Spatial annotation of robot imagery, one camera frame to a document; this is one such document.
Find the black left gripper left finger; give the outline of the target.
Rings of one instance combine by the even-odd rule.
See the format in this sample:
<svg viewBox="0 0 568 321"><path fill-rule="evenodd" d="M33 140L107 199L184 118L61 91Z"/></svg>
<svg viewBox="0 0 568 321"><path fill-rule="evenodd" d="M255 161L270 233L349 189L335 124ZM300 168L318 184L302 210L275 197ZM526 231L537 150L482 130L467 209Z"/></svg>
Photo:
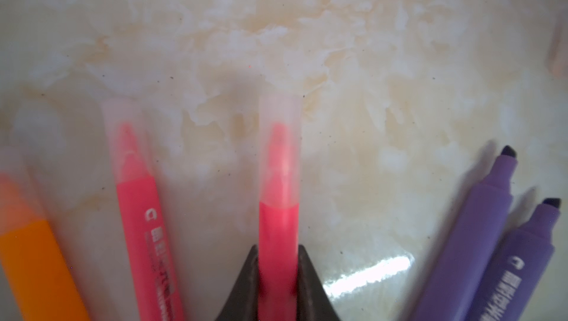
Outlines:
<svg viewBox="0 0 568 321"><path fill-rule="evenodd" d="M251 247L216 321L256 321L258 304L258 247Z"/></svg>

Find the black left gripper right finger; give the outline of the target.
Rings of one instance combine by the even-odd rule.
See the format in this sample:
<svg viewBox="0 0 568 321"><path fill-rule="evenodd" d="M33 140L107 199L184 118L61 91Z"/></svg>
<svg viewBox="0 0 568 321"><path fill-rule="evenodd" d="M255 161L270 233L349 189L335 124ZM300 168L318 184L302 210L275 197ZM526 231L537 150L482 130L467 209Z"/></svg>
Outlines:
<svg viewBox="0 0 568 321"><path fill-rule="evenodd" d="M340 321L304 245L298 249L297 320Z"/></svg>

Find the purple highlighter pen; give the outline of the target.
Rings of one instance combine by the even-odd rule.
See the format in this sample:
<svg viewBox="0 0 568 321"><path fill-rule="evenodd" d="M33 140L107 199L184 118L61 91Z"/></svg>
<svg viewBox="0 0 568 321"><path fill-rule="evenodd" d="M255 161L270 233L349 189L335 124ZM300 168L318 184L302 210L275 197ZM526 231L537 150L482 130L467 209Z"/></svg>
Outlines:
<svg viewBox="0 0 568 321"><path fill-rule="evenodd" d="M462 204L411 320L464 320L513 202L517 153L505 146Z"/></svg>
<svg viewBox="0 0 568 321"><path fill-rule="evenodd" d="M546 198L530 219L513 229L491 260L467 320L518 320L546 270L555 247L552 232L561 199Z"/></svg>

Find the pink highlighter pen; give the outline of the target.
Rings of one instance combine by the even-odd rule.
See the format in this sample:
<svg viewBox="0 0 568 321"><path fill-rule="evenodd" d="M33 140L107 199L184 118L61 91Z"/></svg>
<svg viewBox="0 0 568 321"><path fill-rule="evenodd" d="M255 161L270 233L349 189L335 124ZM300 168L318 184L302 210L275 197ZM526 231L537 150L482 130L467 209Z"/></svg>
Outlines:
<svg viewBox="0 0 568 321"><path fill-rule="evenodd" d="M300 96L259 100L259 320L297 318Z"/></svg>
<svg viewBox="0 0 568 321"><path fill-rule="evenodd" d="M140 319L184 320L143 113L125 98L101 110Z"/></svg>

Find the orange highlighter pen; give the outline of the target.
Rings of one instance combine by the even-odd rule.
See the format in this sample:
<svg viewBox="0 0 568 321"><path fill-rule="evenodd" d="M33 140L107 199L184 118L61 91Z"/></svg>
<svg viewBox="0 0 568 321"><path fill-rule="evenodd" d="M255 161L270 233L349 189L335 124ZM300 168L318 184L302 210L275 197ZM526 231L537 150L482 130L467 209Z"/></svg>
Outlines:
<svg viewBox="0 0 568 321"><path fill-rule="evenodd" d="M1 266L24 320L88 320L28 167L1 149Z"/></svg>

